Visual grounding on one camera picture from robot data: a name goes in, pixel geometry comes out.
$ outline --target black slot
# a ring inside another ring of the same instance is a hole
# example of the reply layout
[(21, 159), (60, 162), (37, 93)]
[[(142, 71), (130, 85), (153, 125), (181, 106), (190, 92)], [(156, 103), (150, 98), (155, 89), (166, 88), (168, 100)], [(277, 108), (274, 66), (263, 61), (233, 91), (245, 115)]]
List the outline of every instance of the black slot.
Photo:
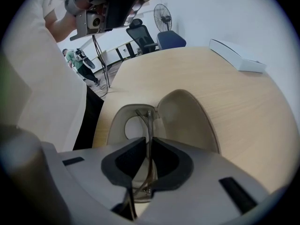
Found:
[(79, 163), (81, 161), (84, 161), (84, 159), (82, 157), (75, 157), (75, 158), (64, 160), (64, 161), (62, 161), (62, 163), (64, 164), (64, 166), (69, 166), (74, 163)]
[(234, 178), (223, 178), (219, 182), (242, 214), (250, 211), (257, 205)]

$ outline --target white wall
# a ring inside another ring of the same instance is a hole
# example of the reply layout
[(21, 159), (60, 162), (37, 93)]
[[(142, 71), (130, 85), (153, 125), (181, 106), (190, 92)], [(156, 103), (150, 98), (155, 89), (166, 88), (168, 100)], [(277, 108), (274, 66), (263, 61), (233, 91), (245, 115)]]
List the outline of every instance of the white wall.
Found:
[(267, 72), (288, 101), (300, 130), (299, 41), (274, 0), (161, 0), (175, 32), (187, 46), (211, 38), (242, 45), (268, 65)]

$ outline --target black cable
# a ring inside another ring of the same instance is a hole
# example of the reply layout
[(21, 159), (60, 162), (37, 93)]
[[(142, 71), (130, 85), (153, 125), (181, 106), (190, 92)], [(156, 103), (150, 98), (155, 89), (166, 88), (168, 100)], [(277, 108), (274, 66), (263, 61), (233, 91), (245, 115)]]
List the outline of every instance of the black cable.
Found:
[[(100, 57), (101, 60), (102, 60), (102, 57), (100, 56), (100, 51), (99, 51), (98, 46), (97, 46), (97, 43), (96, 43), (95, 35), (92, 36), (92, 39), (93, 39), (93, 42), (94, 42), (94, 46), (95, 46), (95, 49), (96, 49), (96, 53), (97, 53), (98, 57)], [(102, 62), (104, 62), (104, 61), (103, 61), (103, 60), (101, 61), (101, 60), (100, 60), (100, 62), (101, 62), (102, 68), (103, 68), (103, 70), (104, 70), (103, 64), (105, 65), (105, 63), (102, 63)], [(103, 96), (101, 96), (100, 98), (104, 97), (104, 96), (108, 93), (107, 82), (108, 82), (108, 80), (106, 80), (106, 93), (105, 93)]]
[[(95, 49), (96, 49), (97, 55), (98, 55), (98, 57), (99, 57), (99, 60), (100, 60), (100, 62), (101, 62), (101, 65), (102, 65), (102, 68), (103, 68), (103, 71), (104, 71), (104, 77), (105, 77), (105, 79), (106, 79), (105, 69), (107, 69), (107, 65), (105, 64), (105, 62), (104, 62), (104, 60), (103, 60), (103, 58), (102, 58), (102, 56), (101, 56), (101, 53), (100, 53), (100, 50), (99, 50), (99, 48), (98, 48), (98, 45), (97, 45), (97, 41), (96, 41), (95, 35), (93, 35), (92, 38), (93, 38), (93, 42), (94, 42), (94, 45), (95, 45)], [(109, 83), (109, 77), (108, 77), (108, 74), (107, 74), (107, 81), (108, 81), (108, 87), (110, 88), (111, 85), (110, 85), (110, 83)]]

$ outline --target fan grille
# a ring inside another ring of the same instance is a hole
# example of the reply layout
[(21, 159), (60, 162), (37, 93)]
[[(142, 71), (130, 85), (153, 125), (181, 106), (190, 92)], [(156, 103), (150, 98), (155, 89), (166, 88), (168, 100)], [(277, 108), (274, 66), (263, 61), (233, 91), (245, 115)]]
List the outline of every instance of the fan grille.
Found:
[(160, 32), (169, 31), (172, 28), (170, 11), (163, 4), (157, 4), (154, 8), (155, 24)]

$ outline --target hand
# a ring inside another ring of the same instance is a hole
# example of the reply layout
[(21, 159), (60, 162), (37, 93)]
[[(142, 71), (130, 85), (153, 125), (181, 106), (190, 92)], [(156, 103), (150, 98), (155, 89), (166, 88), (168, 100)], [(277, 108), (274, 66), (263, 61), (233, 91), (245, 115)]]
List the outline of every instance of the hand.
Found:
[(90, 3), (88, 2), (88, 0), (78, 0), (76, 1), (76, 5), (80, 9), (88, 9), (90, 7)]
[[(90, 7), (90, 3), (88, 2), (88, 0), (78, 0), (76, 2), (76, 5), (80, 9), (88, 9)], [(101, 14), (102, 13), (102, 8), (98, 9), (97, 12), (99, 14)], [(76, 17), (73, 16), (72, 14), (70, 14), (69, 12), (66, 12), (65, 17), (63, 19), (65, 20), (65, 24), (69, 24), (70, 28), (72, 28), (73, 30), (75, 30), (77, 28)]]

